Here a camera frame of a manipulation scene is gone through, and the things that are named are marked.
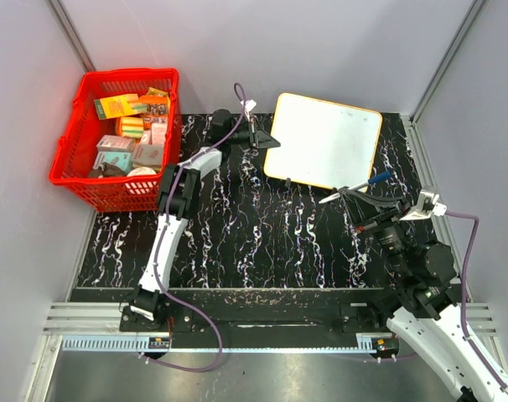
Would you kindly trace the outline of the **white marker pen blue cap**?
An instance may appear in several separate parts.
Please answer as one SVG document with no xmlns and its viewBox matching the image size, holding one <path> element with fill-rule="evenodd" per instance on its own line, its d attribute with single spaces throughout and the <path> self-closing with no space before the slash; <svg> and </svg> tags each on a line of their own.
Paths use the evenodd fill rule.
<svg viewBox="0 0 508 402">
<path fill-rule="evenodd" d="M 351 186 L 351 187 L 348 187 L 348 186 L 344 186 L 342 188 L 337 188 L 332 194 L 330 194 L 330 196 L 328 197 L 325 197 L 325 198 L 322 198 L 319 203 L 320 204 L 326 204 L 326 203 L 329 203 L 329 202 L 333 202 L 335 201 L 336 199 L 340 198 L 341 197 L 341 193 L 344 191 L 344 190 L 354 190 L 354 191 L 358 191 L 358 190 L 361 190 L 363 188 L 367 188 L 368 186 L 372 185 L 372 184 L 375 184 L 375 183 L 379 183 L 379 182 L 383 182 L 383 181 L 386 181 L 388 180 L 389 178 L 391 178 L 391 173 L 388 172 L 388 171 L 385 171 L 383 173 L 379 173 L 377 175 L 375 175 L 374 177 L 372 178 L 369 178 L 367 179 L 366 181 L 362 182 L 362 183 L 358 183 L 356 184 L 355 186 Z"/>
</svg>

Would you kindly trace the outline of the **white board with orange frame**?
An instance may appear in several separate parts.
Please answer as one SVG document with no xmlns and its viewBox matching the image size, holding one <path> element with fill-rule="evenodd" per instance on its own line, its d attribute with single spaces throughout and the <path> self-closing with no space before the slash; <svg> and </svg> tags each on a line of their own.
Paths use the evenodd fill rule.
<svg viewBox="0 0 508 402">
<path fill-rule="evenodd" d="M 269 178 L 319 188 L 353 187 L 368 181 L 383 118 L 378 111 L 303 95 L 277 98 L 263 172 Z"/>
</svg>

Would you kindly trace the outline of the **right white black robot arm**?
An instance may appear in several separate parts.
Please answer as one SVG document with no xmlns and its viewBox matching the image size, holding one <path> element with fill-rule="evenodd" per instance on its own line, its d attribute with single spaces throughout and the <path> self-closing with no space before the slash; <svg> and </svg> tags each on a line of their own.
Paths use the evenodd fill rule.
<svg viewBox="0 0 508 402">
<path fill-rule="evenodd" d="M 455 270 L 451 247 L 437 240 L 419 244 L 402 229 L 404 222 L 445 215 L 439 194 L 423 189 L 414 205 L 352 188 L 337 196 L 355 232 L 377 240 L 394 280 L 391 293 L 368 309 L 370 327 L 402 339 L 455 400 L 508 401 L 508 373 L 468 323 L 466 287 L 453 283 L 466 275 Z"/>
</svg>

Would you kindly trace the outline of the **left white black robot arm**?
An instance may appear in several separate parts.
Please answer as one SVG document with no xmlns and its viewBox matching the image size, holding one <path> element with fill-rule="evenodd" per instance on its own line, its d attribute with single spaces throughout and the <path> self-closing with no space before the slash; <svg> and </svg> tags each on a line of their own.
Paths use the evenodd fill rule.
<svg viewBox="0 0 508 402">
<path fill-rule="evenodd" d="M 168 319 L 167 297 L 174 257 L 189 221 L 198 212 L 202 179 L 215 171 L 235 145 L 270 149 L 280 142 L 257 126 L 251 113 L 254 100 L 241 103 L 234 119 L 226 109 L 212 115 L 209 144 L 189 159 L 165 167 L 158 193 L 158 228 L 146 270 L 122 312 L 122 322 L 138 320 L 147 330 L 158 331 Z"/>
</svg>

